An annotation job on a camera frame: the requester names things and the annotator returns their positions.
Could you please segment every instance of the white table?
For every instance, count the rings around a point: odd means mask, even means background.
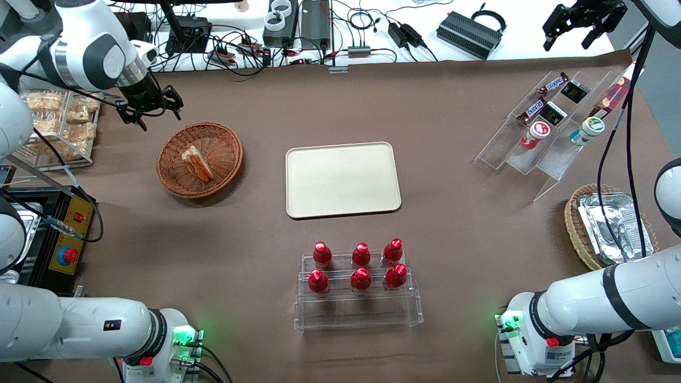
[[[358,0],[347,0],[344,1],[347,5],[357,6]],[[433,1],[426,0],[425,4],[432,3]],[[582,48],[582,40],[586,37],[589,32],[587,28],[576,29],[571,32],[565,33],[560,36],[556,43],[553,45],[551,51],[546,52],[543,49],[543,43],[545,41],[542,25],[551,14],[552,10],[556,7],[556,4],[560,1],[547,1],[547,0],[487,0],[486,10],[493,10],[501,14],[508,27],[503,34],[501,43],[496,47],[489,57],[489,60],[505,60],[505,59],[536,59],[536,58],[546,58],[546,57],[578,57],[578,56],[595,56],[601,55],[603,53],[613,51],[613,47],[610,44],[606,35],[601,36],[599,39],[593,42],[589,49],[584,50]],[[240,27],[248,31],[249,35],[256,37],[258,40],[262,40],[262,31],[264,28],[263,17],[268,11],[268,0],[250,0],[250,8],[246,12],[237,12],[233,4],[212,4],[207,5],[206,9],[202,12],[198,12],[197,16],[207,17],[208,21],[213,24],[227,24],[234,25],[235,27]],[[440,40],[436,35],[437,27],[440,22],[442,22],[449,11],[455,11],[460,14],[470,16],[473,12],[477,11],[482,4],[481,1],[463,1],[455,0],[449,5],[431,5],[428,7],[423,7],[420,9],[404,9],[398,10],[396,12],[391,12],[388,16],[399,20],[402,23],[410,24],[417,32],[419,32],[427,45],[432,49],[433,53],[437,56],[439,60],[456,60],[456,61],[467,61],[467,60],[478,60],[472,55],[465,53],[464,51]],[[382,12],[386,12],[391,9],[396,9],[405,5],[417,5],[412,2],[412,0],[362,0],[362,7],[364,9],[377,8]],[[152,5],[146,6],[147,10],[151,10]],[[332,1],[332,9],[341,18],[346,18],[348,8],[341,5],[337,1]],[[136,5],[135,11],[144,11],[144,5]],[[398,54],[398,62],[410,62],[413,61],[405,49],[397,49],[392,39],[387,34],[387,22],[383,16],[378,13],[373,13],[374,18],[381,17],[381,21],[378,23],[378,32],[373,33],[373,29],[369,28],[366,30],[366,44],[371,48],[390,48],[395,50]],[[498,23],[495,19],[489,16],[480,16],[476,18],[481,24],[484,24],[492,29],[498,29]],[[351,45],[351,37],[348,27],[344,22],[335,20],[336,26],[334,28],[334,41],[335,49],[338,50],[341,40],[341,35],[343,37],[343,48],[347,48]],[[214,27],[212,34],[221,37],[227,32],[233,31],[233,29],[224,27]],[[164,42],[168,38],[169,27],[164,25],[159,30],[160,42]],[[353,29],[355,34],[355,42],[358,42],[358,33]],[[300,40],[296,41],[296,46],[300,46]],[[337,65],[350,65],[359,63],[382,63],[382,62],[392,62],[394,56],[390,52],[381,52],[384,55],[373,54],[370,57],[363,59],[350,59],[347,56],[339,56],[336,60]],[[423,48],[412,48],[412,53],[418,61],[432,61],[433,58],[428,53],[427,50]],[[243,66],[243,60],[241,55],[237,55],[237,62],[239,67]],[[301,53],[298,58],[310,58],[318,59],[319,53],[316,51],[305,51]],[[206,67],[205,61],[201,55],[194,54],[193,60],[195,66],[198,70],[202,70]],[[281,56],[277,56],[273,59],[274,64],[278,65],[281,60]],[[169,62],[166,66],[166,70],[172,69],[174,62]],[[178,65],[175,70],[193,70],[191,65],[190,55],[183,54],[179,58]]]

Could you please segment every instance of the sandwich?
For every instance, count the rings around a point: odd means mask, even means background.
[[[189,146],[189,148],[182,153],[182,160],[189,168],[189,171],[201,181],[208,182],[215,178],[208,167],[208,162],[194,145]]]

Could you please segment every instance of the wicker basket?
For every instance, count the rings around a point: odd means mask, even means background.
[[[203,182],[182,160],[186,146],[201,152],[215,178]],[[207,197],[227,185],[241,166],[243,149],[239,137],[228,127],[211,122],[186,126],[168,139],[156,160],[156,174],[170,193],[183,198]]]
[[[580,256],[582,262],[584,262],[591,270],[602,269],[605,267],[605,265],[599,261],[591,247],[591,241],[589,240],[588,234],[586,233],[584,223],[582,223],[580,212],[577,210],[577,199],[581,196],[597,192],[598,187],[595,183],[582,186],[581,188],[577,189],[574,194],[572,194],[572,197],[570,197],[565,204],[565,226],[567,227],[567,233],[570,235],[570,241],[572,242],[572,246],[575,248],[577,255]],[[608,185],[602,185],[601,192],[614,193],[619,192],[619,189]],[[654,251],[660,251],[659,247],[657,247],[657,239],[655,238],[655,233],[652,232],[650,222],[648,222],[646,216],[642,214],[641,219],[646,225],[648,236],[650,237],[650,242],[652,243]]]

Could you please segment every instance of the yellow control panel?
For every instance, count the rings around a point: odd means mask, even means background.
[[[76,229],[78,233],[82,236],[87,234],[87,230],[90,227],[90,222],[92,220],[93,207],[86,200],[81,197],[74,196],[69,203],[69,208],[66,212],[66,216],[62,219],[67,225]],[[78,261],[80,261],[80,253],[83,248],[83,242],[75,239],[72,236],[67,236],[64,234],[59,234],[57,239],[57,246],[55,246],[50,259],[50,270],[57,271],[60,273],[74,275],[76,273],[76,266]],[[66,249],[75,249],[77,251],[78,257],[75,261],[69,262],[67,265],[61,264],[59,262],[59,252],[62,253],[62,259],[64,259],[64,251]],[[73,255],[73,250],[69,250],[70,255]]]

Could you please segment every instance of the barcode label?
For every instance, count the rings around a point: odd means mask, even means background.
[[[546,348],[546,361],[557,361],[563,362],[572,359],[572,351],[567,351],[569,348],[563,347],[547,347]]]

